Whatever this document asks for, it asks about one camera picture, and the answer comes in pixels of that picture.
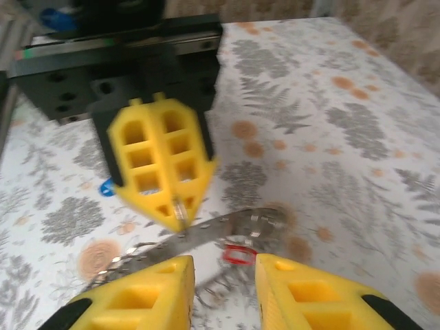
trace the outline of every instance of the floral tablecloth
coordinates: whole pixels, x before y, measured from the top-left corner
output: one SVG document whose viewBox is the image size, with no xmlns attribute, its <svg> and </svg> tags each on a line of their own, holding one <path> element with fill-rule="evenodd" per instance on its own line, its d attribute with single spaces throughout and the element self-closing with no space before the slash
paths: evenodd
<svg viewBox="0 0 440 330">
<path fill-rule="evenodd" d="M 198 221 L 282 205 L 293 259 L 440 329 L 440 102 L 337 19 L 226 25 L 220 59 L 221 165 Z M 57 126 L 22 99 L 0 174 L 1 330 L 37 328 L 121 251 L 169 234 L 101 189 L 88 121 Z M 194 328 L 259 329 L 245 305 Z"/>
</svg>

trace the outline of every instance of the orange flower pattern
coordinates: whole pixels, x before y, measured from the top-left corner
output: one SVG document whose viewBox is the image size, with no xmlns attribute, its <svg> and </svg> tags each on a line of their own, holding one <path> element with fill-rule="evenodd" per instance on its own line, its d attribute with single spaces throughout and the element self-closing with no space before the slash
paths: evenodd
<svg viewBox="0 0 440 330">
<path fill-rule="evenodd" d="M 239 120 L 232 125 L 232 134 L 242 140 L 255 138 L 257 132 L 256 126 L 247 120 Z"/>
<path fill-rule="evenodd" d="M 244 145 L 245 154 L 251 158 L 262 158 L 264 155 L 263 145 L 256 141 L 248 141 Z"/>
<path fill-rule="evenodd" d="M 415 279 L 417 295 L 435 315 L 440 315 L 440 273 L 424 272 Z"/>
<path fill-rule="evenodd" d="M 105 270 L 113 258 L 119 256 L 121 249 L 116 241 L 103 239 L 87 246 L 78 257 L 78 273 L 90 281 L 102 270 Z"/>
<path fill-rule="evenodd" d="M 300 263 L 309 263 L 311 261 L 313 251 L 307 240 L 292 236 L 286 239 L 285 245 L 290 257 L 295 261 Z"/>
</svg>

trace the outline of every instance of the square hole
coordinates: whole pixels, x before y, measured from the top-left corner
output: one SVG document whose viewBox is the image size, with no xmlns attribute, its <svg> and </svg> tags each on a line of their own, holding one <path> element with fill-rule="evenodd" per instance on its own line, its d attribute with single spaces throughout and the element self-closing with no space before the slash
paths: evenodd
<svg viewBox="0 0 440 330">
<path fill-rule="evenodd" d="M 136 175 L 135 182 L 137 184 L 137 191 L 142 195 L 152 195 L 161 190 L 156 172 L 147 172 Z"/>
<path fill-rule="evenodd" d="M 115 295 L 109 309 L 152 309 L 159 289 L 147 285 L 132 285 Z"/>
<path fill-rule="evenodd" d="M 172 155 L 177 155 L 190 150 L 190 142 L 187 135 L 173 137 L 168 140 L 168 144 L 170 145 Z"/>
<path fill-rule="evenodd" d="M 187 209 L 193 208 L 193 204 L 194 204 L 194 197 L 189 197 L 189 198 L 185 199 L 185 207 Z"/>
<path fill-rule="evenodd" d="M 159 207 L 157 208 L 157 210 L 158 210 L 159 212 L 161 212 L 165 217 L 169 217 L 169 216 L 171 215 L 171 214 L 170 214 L 170 210 L 169 210 L 169 208 L 168 208 L 167 205 L 159 206 Z"/>
<path fill-rule="evenodd" d="M 289 290 L 298 303 L 341 300 L 336 291 L 323 280 L 290 283 Z"/>
<path fill-rule="evenodd" d="M 188 182 L 197 177 L 195 160 L 193 158 L 185 159 L 184 161 L 177 163 L 176 170 L 179 181 L 181 182 Z"/>
<path fill-rule="evenodd" d="M 164 114 L 164 124 L 167 133 L 180 131 L 185 127 L 184 119 L 177 111 L 167 111 Z"/>
<path fill-rule="evenodd" d="M 353 321 L 350 311 L 328 311 L 304 313 L 312 330 L 365 330 L 359 322 Z"/>
<path fill-rule="evenodd" d="M 129 153 L 129 159 L 131 168 L 151 165 L 153 163 L 153 156 L 151 155 L 150 149 L 147 148 L 131 151 Z"/>
<path fill-rule="evenodd" d="M 128 122 L 124 127 L 125 144 L 134 144 L 146 141 L 146 134 L 142 127 L 142 123 L 138 120 Z"/>
</svg>

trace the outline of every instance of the red clip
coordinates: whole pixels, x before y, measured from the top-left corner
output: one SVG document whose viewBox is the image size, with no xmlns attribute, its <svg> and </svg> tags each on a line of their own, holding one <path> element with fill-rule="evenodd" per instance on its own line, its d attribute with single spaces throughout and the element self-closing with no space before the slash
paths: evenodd
<svg viewBox="0 0 440 330">
<path fill-rule="evenodd" d="M 257 251 L 247 246 L 226 244 L 223 260 L 234 265 L 251 266 L 255 264 Z"/>
</svg>

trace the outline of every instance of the gray leaf pattern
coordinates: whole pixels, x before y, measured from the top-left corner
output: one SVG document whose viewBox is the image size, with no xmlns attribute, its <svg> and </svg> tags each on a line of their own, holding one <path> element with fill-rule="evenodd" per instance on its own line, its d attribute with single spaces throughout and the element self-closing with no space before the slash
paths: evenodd
<svg viewBox="0 0 440 330">
<path fill-rule="evenodd" d="M 31 280 L 32 266 L 22 256 L 11 256 L 5 269 L 5 279 L 0 285 L 0 329 L 26 328 L 39 305 L 27 283 Z"/>
<path fill-rule="evenodd" d="M 304 77 L 309 79 L 309 93 L 313 96 L 313 98 L 309 98 L 309 101 L 314 104 L 317 110 L 325 110 L 330 102 L 330 100 L 325 97 L 326 90 L 319 86 L 318 81 L 314 79 L 311 74 L 305 74 Z"/>
<path fill-rule="evenodd" d="M 278 86 L 270 86 L 268 82 L 259 82 L 251 78 L 242 78 L 243 97 L 247 103 L 245 106 L 258 111 L 250 114 L 262 117 L 273 122 L 274 129 L 285 129 L 284 134 L 293 134 L 297 129 L 310 125 L 302 124 L 300 121 L 311 115 L 298 115 L 300 110 L 299 100 L 293 104 L 285 105 L 289 89 L 277 90 Z"/>
<path fill-rule="evenodd" d="M 396 168 L 396 173 L 406 185 L 406 191 L 412 194 L 412 200 L 417 201 L 417 209 L 431 213 L 430 217 L 423 221 L 428 224 L 440 225 L 440 186 L 436 185 L 435 175 L 426 175 L 411 170 Z"/>
<path fill-rule="evenodd" d="M 244 161 L 227 165 L 220 178 L 231 184 L 221 198 L 231 210 L 255 206 L 260 200 L 258 189 L 267 181 L 262 166 Z"/>
<path fill-rule="evenodd" d="M 375 210 L 382 208 L 382 214 L 388 214 L 386 221 L 395 223 L 402 221 L 414 235 L 418 231 L 414 226 L 412 217 L 402 214 L 403 206 L 383 196 L 388 190 L 363 178 L 363 184 L 352 175 L 348 175 L 338 162 L 325 162 L 322 165 L 323 176 L 327 182 L 313 187 L 310 192 L 311 198 L 318 205 L 330 208 L 337 212 L 343 228 L 350 232 L 353 243 L 365 254 L 380 253 L 391 265 L 395 267 L 397 259 L 405 252 L 402 243 L 402 233 L 396 230 L 396 225 L 389 225 L 384 219 L 378 219 Z M 388 239 L 387 251 L 379 243 L 378 234 L 383 232 Z"/>
<path fill-rule="evenodd" d="M 8 215 L 18 212 L 28 198 L 30 191 L 26 188 L 14 188 L 12 192 L 0 192 L 0 223 L 8 219 Z"/>
<path fill-rule="evenodd" d="M 90 139 L 84 142 L 78 155 L 74 158 L 74 163 L 87 170 L 92 170 L 101 179 L 109 177 L 107 165 L 105 164 L 97 139 Z"/>
<path fill-rule="evenodd" d="M 97 201 L 68 197 L 57 211 L 48 213 L 43 220 L 42 240 L 68 246 L 76 237 L 83 237 L 101 226 L 104 220 Z"/>
<path fill-rule="evenodd" d="M 388 157 L 388 149 L 380 129 L 379 120 L 371 110 L 362 104 L 345 103 L 350 111 L 338 108 L 327 111 L 328 122 L 344 130 L 346 140 L 355 149 L 362 150 L 361 156 L 370 160 L 382 160 Z"/>
<path fill-rule="evenodd" d="M 421 115 L 420 111 L 409 111 L 402 107 L 395 107 L 387 114 L 403 132 L 422 140 L 427 148 L 440 153 L 440 122 L 438 120 L 432 120 L 431 115 Z"/>
<path fill-rule="evenodd" d="M 233 43 L 232 51 L 239 59 L 236 69 L 244 76 L 258 77 L 267 72 L 270 78 L 286 77 L 286 64 L 268 49 L 262 49 L 255 41 L 239 40 Z"/>
<path fill-rule="evenodd" d="M 35 201 L 34 207 L 37 210 L 47 210 L 50 204 L 52 203 L 52 198 L 46 192 L 43 192 L 38 196 L 38 199 Z"/>
<path fill-rule="evenodd" d="M 332 52 L 320 66 L 342 72 L 357 70 L 360 67 L 356 57 L 350 52 Z"/>
</svg>

